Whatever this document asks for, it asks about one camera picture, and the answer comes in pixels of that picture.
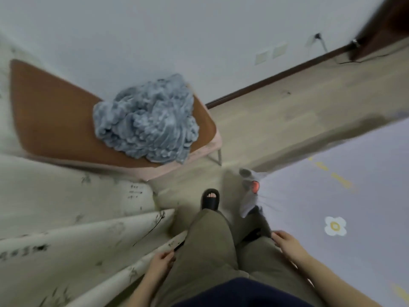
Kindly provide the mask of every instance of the white flower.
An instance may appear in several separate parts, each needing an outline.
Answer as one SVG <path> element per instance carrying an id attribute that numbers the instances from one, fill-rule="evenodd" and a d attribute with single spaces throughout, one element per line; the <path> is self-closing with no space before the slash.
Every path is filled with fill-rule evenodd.
<path id="1" fill-rule="evenodd" d="M 345 236 L 346 235 L 346 221 L 342 217 L 326 217 L 325 223 L 327 226 L 325 227 L 325 232 L 330 236 Z"/>

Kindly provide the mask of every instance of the foot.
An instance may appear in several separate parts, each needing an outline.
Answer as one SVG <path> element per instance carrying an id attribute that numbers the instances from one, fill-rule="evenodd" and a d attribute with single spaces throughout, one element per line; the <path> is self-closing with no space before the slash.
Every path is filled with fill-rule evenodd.
<path id="1" fill-rule="evenodd" d="M 220 195 L 215 189 L 208 189 L 202 195 L 202 209 L 217 211 L 219 208 Z"/>

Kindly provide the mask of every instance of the baseboard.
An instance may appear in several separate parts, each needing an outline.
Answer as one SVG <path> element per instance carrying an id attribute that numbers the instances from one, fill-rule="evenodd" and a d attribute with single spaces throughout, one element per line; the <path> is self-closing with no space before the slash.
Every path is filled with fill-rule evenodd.
<path id="1" fill-rule="evenodd" d="M 236 92 L 232 92 L 231 94 L 228 94 L 224 97 L 221 97 L 219 99 L 213 100 L 212 102 L 209 102 L 208 104 L 206 104 L 208 109 L 214 108 L 215 106 L 219 106 L 220 104 L 223 104 L 225 102 L 228 102 L 230 100 L 233 100 L 234 98 L 243 96 L 245 94 L 248 94 L 249 92 L 252 92 L 258 88 L 264 87 L 266 85 L 269 85 L 271 83 L 277 82 L 283 78 L 289 77 L 290 75 L 293 75 L 297 72 L 300 72 L 302 70 L 305 70 L 309 67 L 318 65 L 321 62 L 324 62 L 328 59 L 334 58 L 335 56 L 338 56 L 340 54 L 343 54 L 347 51 L 351 51 L 355 48 L 355 46 L 353 44 L 348 44 L 345 45 L 341 48 L 338 48 L 334 51 L 330 51 L 329 53 L 319 56 L 317 58 L 311 59 L 307 62 L 301 63 L 300 65 L 297 65 L 291 69 L 288 69 L 286 71 L 283 71 L 281 73 L 278 73 L 276 75 L 273 75 L 272 77 L 268 77 L 260 82 L 254 83 L 250 86 L 244 87 L 242 89 L 239 89 Z"/>

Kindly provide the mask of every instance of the chair leg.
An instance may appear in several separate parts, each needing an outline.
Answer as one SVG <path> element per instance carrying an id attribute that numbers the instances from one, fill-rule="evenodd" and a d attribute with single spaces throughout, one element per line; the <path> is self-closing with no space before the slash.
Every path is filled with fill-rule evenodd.
<path id="1" fill-rule="evenodd" d="M 217 151 L 217 155 L 219 158 L 219 165 L 222 165 L 222 149 Z"/>

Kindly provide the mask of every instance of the power cord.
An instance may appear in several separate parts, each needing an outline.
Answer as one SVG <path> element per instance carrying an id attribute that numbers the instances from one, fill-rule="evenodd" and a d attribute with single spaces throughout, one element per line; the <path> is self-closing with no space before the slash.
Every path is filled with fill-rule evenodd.
<path id="1" fill-rule="evenodd" d="M 327 46 L 325 45 L 325 41 L 324 41 L 324 39 L 322 38 L 321 34 L 320 34 L 320 33 L 317 33 L 317 34 L 314 36 L 314 38 L 317 39 L 317 40 L 319 40 L 319 41 L 321 42 L 322 47 L 324 48 L 324 51 L 328 54 L 329 51 L 328 51 L 328 49 L 327 49 Z M 403 47 L 401 47 L 401 48 L 398 48 L 398 49 L 396 49 L 396 50 L 394 50 L 394 51 L 391 51 L 390 53 L 387 53 L 387 54 L 384 54 L 384 55 L 379 55 L 379 56 L 374 56 L 374 57 L 371 57 L 371 58 L 368 58 L 368 59 L 365 59 L 365 60 L 362 60 L 362 61 L 345 61 L 345 62 L 338 62 L 337 59 L 336 59 L 336 57 L 334 57 L 333 59 L 334 59 L 335 63 L 338 64 L 338 65 L 345 65 L 346 63 L 363 63 L 363 62 L 367 62 L 367 61 L 370 61 L 370 60 L 374 60 L 374 59 L 378 59 L 378 58 L 382 58 L 382 57 L 386 57 L 386 56 L 392 55 L 392 54 L 394 54 L 394 53 L 397 53 L 398 51 L 403 50 L 404 48 L 406 48 L 406 47 L 408 47 L 408 46 L 409 46 L 409 45 L 405 45 L 405 46 L 403 46 Z"/>

